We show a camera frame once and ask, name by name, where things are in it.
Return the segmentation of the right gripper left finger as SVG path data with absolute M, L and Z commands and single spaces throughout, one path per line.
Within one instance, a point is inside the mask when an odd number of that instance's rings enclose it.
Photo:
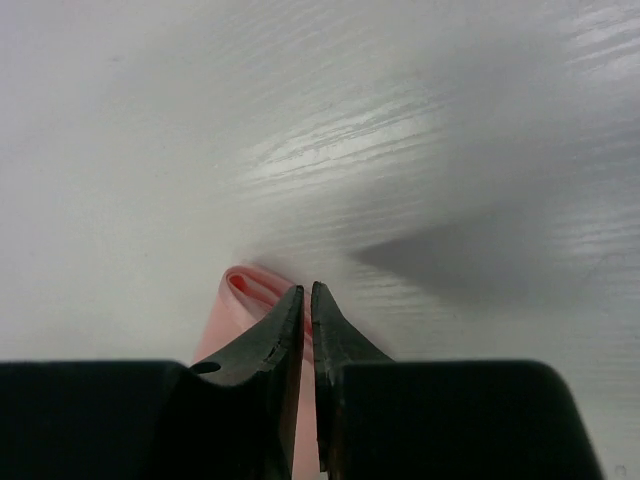
M 1 367 L 5 479 L 288 479 L 304 290 L 192 366 L 32 361 Z

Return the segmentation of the pink cloth napkin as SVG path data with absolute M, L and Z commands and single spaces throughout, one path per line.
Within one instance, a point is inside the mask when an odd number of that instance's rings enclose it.
M 228 269 L 197 349 L 216 388 L 202 440 L 217 479 L 394 479 L 404 470 L 382 383 L 390 358 L 328 287 L 256 266 Z

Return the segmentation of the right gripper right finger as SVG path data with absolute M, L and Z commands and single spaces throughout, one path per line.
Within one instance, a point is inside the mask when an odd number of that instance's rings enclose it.
M 332 479 L 599 479 L 574 398 L 533 360 L 400 362 L 311 294 L 320 468 Z

